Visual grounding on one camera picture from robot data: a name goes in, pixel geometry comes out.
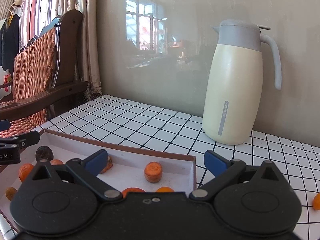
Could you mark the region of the orange carrot chunk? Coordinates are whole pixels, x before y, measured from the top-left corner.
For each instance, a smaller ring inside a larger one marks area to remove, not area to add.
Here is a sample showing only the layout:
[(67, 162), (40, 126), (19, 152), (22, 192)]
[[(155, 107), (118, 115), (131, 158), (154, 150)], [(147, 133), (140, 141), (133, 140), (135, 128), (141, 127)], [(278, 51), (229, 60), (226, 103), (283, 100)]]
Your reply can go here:
[(161, 180), (163, 173), (162, 165), (158, 162), (150, 162), (144, 169), (144, 177), (150, 183), (157, 183)]

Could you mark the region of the small kumquat orange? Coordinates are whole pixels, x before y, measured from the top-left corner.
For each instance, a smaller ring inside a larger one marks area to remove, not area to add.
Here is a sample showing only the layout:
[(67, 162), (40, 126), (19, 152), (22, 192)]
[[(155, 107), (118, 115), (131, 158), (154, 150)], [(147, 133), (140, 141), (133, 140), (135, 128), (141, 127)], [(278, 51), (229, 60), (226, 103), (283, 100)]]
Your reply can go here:
[(166, 193), (166, 192), (174, 192), (174, 190), (170, 187), (163, 186), (156, 190), (157, 193)]

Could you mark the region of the wooden chair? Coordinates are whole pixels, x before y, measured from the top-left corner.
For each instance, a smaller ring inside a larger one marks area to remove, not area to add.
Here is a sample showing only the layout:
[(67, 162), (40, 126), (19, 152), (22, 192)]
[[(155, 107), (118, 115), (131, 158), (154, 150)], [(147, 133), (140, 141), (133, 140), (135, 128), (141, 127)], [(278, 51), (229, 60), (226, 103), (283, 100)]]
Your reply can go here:
[(77, 41), (83, 14), (70, 10), (57, 16), (47, 30), (24, 48), (14, 61), (11, 94), (1, 100), (1, 120), (10, 127), (1, 137), (29, 132), (68, 110), (59, 104), (71, 100), (88, 86), (75, 79)]

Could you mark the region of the small brown fruit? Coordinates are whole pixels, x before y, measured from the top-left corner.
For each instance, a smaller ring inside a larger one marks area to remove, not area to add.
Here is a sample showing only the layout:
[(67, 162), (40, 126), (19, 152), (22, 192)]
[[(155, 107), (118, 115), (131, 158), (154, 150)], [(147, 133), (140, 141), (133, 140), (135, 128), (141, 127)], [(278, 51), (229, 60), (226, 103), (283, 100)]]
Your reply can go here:
[(5, 196), (9, 201), (12, 201), (16, 193), (17, 193), (17, 190), (14, 187), (7, 187), (5, 189)]

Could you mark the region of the small orange in tray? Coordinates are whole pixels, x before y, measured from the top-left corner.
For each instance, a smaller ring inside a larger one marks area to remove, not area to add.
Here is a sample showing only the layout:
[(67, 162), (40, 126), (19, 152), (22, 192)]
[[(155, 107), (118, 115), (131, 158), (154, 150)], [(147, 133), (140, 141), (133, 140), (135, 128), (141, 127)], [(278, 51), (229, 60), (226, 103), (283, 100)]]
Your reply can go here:
[(34, 168), (34, 165), (31, 163), (25, 163), (20, 166), (18, 170), (18, 177), (21, 182), (25, 181), (25, 179), (27, 178), (27, 176), (29, 175), (29, 173), (32, 171), (33, 168)]

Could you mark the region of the white tray brown rim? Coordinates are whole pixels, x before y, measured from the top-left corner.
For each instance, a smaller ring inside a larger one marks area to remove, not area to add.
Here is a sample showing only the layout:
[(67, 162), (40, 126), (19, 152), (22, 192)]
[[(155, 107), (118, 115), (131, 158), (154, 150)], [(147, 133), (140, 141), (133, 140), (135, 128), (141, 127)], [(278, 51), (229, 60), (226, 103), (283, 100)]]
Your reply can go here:
[(88, 224), (122, 191), (155, 192), (166, 186), (189, 194), (196, 186), (195, 158), (148, 151), (43, 130), (1, 168), (1, 214), (16, 229), (60, 236)]

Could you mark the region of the orange woven chair cushion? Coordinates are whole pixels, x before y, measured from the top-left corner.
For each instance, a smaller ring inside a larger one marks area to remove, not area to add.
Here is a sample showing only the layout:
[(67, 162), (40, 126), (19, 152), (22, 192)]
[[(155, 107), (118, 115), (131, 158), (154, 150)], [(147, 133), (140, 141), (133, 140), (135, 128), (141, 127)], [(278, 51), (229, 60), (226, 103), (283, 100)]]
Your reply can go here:
[[(1, 107), (36, 96), (49, 87), (56, 68), (55, 33), (55, 28), (50, 29), (15, 57), (12, 97), (1, 101)], [(28, 132), (45, 123), (46, 118), (47, 110), (43, 109), (33, 115), (14, 120), (8, 130), (1, 131), (1, 137)]]

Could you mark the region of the dark hanging coat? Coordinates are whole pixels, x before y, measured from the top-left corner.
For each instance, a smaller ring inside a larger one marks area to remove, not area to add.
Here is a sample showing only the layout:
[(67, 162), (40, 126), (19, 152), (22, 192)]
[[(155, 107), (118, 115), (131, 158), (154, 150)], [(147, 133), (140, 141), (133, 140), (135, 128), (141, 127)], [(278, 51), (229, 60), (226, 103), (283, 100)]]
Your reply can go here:
[(20, 17), (7, 18), (1, 27), (1, 67), (4, 71), (14, 72), (14, 60), (18, 54)]

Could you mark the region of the large orange fruit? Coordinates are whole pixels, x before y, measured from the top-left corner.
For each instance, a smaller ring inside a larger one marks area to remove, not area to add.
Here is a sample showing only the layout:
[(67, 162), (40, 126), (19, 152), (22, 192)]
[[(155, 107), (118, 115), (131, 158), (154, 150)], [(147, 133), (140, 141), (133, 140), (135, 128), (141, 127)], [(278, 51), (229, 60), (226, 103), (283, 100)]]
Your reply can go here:
[(63, 165), (63, 161), (59, 160), (59, 159), (53, 159), (50, 161), (51, 165)]

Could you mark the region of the dark passion fruit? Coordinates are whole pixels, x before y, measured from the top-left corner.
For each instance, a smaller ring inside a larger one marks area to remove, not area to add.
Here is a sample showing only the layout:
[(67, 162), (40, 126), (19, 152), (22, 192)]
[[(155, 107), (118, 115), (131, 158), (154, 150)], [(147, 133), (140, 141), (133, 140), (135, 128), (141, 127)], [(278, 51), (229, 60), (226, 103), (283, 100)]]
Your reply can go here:
[(52, 161), (54, 159), (54, 155), (48, 146), (40, 146), (35, 152), (35, 159), (37, 162), (40, 162), (43, 159)]

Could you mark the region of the brown-topped carrot chunk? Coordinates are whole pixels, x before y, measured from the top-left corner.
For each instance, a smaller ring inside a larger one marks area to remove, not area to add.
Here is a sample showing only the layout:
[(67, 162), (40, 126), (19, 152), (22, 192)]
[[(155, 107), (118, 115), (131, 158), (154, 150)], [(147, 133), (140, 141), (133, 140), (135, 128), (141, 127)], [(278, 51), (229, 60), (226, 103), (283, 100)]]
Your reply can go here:
[(145, 191), (143, 189), (140, 189), (138, 187), (128, 187), (128, 188), (126, 188), (126, 189), (124, 189), (122, 191), (123, 198), (126, 198), (127, 195), (129, 193), (131, 193), (131, 192), (133, 192), (133, 193), (145, 193)]

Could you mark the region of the cream thermos jug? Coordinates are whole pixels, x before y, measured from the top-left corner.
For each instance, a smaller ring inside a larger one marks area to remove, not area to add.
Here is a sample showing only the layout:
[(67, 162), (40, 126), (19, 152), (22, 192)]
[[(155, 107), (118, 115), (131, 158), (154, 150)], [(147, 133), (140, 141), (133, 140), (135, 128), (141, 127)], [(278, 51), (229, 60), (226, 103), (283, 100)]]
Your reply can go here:
[(275, 40), (262, 34), (262, 26), (224, 20), (213, 28), (219, 39), (210, 68), (202, 128), (211, 139), (239, 145), (249, 137), (263, 88), (262, 43), (270, 46), (274, 86), (281, 90), (281, 61)]

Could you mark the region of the straw hat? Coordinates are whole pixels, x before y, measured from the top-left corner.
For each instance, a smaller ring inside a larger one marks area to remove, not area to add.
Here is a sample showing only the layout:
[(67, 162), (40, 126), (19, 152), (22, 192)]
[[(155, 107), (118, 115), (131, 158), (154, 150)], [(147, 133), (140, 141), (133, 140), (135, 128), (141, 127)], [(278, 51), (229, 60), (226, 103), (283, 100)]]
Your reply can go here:
[(11, 4), (11, 6), (14, 8), (21, 8), (22, 0), (14, 0), (13, 3)]

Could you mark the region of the mandarin orange with spots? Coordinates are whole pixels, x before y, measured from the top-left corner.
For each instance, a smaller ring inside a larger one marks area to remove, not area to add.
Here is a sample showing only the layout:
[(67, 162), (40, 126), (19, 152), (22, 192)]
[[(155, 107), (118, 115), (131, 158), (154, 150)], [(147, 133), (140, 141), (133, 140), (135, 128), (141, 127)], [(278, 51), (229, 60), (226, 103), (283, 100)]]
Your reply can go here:
[(318, 211), (320, 210), (320, 193), (317, 193), (312, 201), (312, 207), (314, 210)]

